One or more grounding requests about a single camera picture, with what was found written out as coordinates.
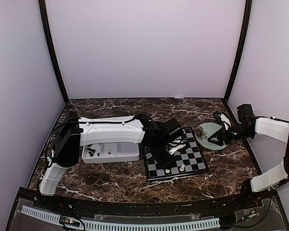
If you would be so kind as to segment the white chess king piece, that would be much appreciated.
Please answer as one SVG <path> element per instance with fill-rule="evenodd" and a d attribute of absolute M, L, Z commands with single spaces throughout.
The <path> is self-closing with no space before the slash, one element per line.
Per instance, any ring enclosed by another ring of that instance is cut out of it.
<path fill-rule="evenodd" d="M 182 164 L 181 167 L 180 167 L 180 171 L 183 172 L 184 169 L 185 169 L 185 164 Z"/>

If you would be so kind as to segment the black and grey chessboard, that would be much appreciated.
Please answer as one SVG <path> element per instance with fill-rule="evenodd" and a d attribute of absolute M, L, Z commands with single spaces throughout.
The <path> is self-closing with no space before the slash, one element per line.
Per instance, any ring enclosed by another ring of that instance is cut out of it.
<path fill-rule="evenodd" d="M 147 181 L 169 180 L 209 172 L 208 165 L 191 127 L 183 128 L 183 136 L 179 137 L 178 140 L 181 139 L 187 140 L 188 143 L 185 147 L 174 153 L 175 161 L 167 168 L 159 167 L 151 153 L 146 153 L 144 156 L 144 166 Z M 182 164 L 185 164 L 183 172 L 180 171 Z"/>

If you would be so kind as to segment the white plastic parts tray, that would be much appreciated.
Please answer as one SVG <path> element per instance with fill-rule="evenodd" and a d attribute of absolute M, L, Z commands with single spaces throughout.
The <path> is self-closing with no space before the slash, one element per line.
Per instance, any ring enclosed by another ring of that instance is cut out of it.
<path fill-rule="evenodd" d="M 99 157 L 90 157 L 87 146 L 81 156 L 86 164 L 138 161 L 140 156 L 139 145 L 133 143 L 101 143 Z"/>

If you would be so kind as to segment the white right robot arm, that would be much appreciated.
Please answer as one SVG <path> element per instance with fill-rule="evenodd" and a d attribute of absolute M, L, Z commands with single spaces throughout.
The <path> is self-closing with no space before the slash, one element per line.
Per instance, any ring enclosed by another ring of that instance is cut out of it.
<path fill-rule="evenodd" d="M 255 200 L 256 193 L 277 189 L 289 182 L 289 122 L 274 117 L 245 115 L 240 123 L 231 126 L 222 118 L 221 125 L 209 123 L 202 125 L 207 138 L 202 146 L 210 150 L 225 148 L 230 141 L 241 138 L 255 138 L 260 144 L 252 142 L 256 158 L 264 173 L 248 179 L 242 186 L 236 205 L 246 209 Z"/>

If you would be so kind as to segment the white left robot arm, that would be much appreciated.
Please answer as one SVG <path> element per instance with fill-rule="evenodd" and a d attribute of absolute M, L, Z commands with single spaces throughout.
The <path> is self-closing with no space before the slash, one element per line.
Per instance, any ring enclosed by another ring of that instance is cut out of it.
<path fill-rule="evenodd" d="M 175 158 L 170 143 L 182 134 L 176 119 L 155 121 L 147 115 L 89 119 L 70 112 L 54 131 L 46 171 L 38 186 L 39 201 L 48 210 L 58 206 L 54 196 L 64 173 L 82 158 L 85 163 L 113 163 L 139 160 L 140 148 L 148 148 L 154 160 L 165 168 Z"/>

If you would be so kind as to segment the pile of black chess pieces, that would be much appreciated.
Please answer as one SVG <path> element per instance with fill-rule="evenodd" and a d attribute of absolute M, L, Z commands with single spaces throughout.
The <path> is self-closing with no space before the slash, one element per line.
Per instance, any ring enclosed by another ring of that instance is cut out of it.
<path fill-rule="evenodd" d="M 90 144 L 87 146 L 86 150 L 88 151 L 90 157 L 100 156 L 100 144 Z"/>

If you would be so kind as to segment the light blue flower plate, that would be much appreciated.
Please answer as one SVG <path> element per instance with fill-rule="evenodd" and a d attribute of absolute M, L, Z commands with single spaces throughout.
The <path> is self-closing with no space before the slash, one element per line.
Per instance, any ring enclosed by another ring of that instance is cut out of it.
<path fill-rule="evenodd" d="M 227 144 L 223 143 L 222 146 L 209 142 L 209 137 L 211 137 L 215 132 L 221 129 L 222 126 L 216 123 L 203 123 L 197 126 L 195 131 L 196 140 L 205 149 L 212 151 L 222 150 L 227 147 Z"/>

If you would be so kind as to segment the black front rail base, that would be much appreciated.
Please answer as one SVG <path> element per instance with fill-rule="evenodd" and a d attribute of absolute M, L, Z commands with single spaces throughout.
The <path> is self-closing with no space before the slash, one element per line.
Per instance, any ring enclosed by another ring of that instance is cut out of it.
<path fill-rule="evenodd" d="M 240 210 L 244 211 L 252 208 L 255 208 L 256 211 L 263 215 L 268 211 L 267 203 L 270 201 L 269 198 L 264 198 L 258 202 L 259 205 L 256 205 L 255 202 L 248 202 L 247 207 L 240 207 L 233 196 L 176 203 L 112 203 L 82 200 L 60 195 L 42 196 L 38 195 L 34 190 L 23 187 L 19 188 L 16 196 L 32 201 L 33 205 L 39 208 L 81 217 L 92 217 L 95 214 L 158 216 L 193 213 L 226 216 Z"/>

